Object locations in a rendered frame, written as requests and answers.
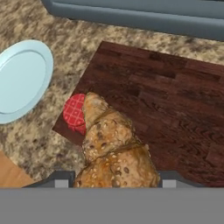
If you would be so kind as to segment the dark wooden cutting board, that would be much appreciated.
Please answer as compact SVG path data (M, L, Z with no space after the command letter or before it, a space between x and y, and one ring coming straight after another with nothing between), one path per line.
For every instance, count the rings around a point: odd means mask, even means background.
M102 42L74 92L125 114L161 178L224 187L224 66Z

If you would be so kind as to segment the jam jar with red lid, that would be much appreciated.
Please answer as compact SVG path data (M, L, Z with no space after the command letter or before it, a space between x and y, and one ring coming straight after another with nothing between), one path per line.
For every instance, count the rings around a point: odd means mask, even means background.
M84 94L74 94L65 103L63 108L63 118L67 124L67 127L72 130L86 134L86 124L84 121L84 115L82 107L84 104Z

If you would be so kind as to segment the pale blue plate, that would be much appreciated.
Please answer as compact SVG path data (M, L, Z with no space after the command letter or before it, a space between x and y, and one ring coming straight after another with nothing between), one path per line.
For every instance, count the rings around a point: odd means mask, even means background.
M53 54L43 42L27 39L0 53L0 124L32 110L53 76Z

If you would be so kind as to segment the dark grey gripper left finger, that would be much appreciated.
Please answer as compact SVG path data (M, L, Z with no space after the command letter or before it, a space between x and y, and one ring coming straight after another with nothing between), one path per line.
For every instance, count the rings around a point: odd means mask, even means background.
M73 188L75 181L74 171L54 171L48 178L42 179L33 184L27 185L26 188Z

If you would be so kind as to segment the light wooden board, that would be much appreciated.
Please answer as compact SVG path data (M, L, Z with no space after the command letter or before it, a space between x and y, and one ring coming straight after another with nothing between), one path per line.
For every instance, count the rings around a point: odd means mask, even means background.
M33 184L33 179L0 151L0 188L21 188Z

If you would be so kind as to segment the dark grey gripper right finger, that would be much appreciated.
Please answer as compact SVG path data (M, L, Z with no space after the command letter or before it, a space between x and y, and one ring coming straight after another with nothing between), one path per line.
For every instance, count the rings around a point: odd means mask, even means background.
M158 174L160 176L158 184L160 188L203 187L202 184L183 178L177 171L159 171Z

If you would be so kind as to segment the brown seeded croissant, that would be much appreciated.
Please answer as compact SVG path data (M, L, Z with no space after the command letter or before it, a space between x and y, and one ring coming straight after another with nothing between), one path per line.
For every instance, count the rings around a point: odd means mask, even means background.
M76 188L157 187L160 177L149 146L136 135L132 121L96 93L87 93L82 107L87 132L82 143L85 167Z

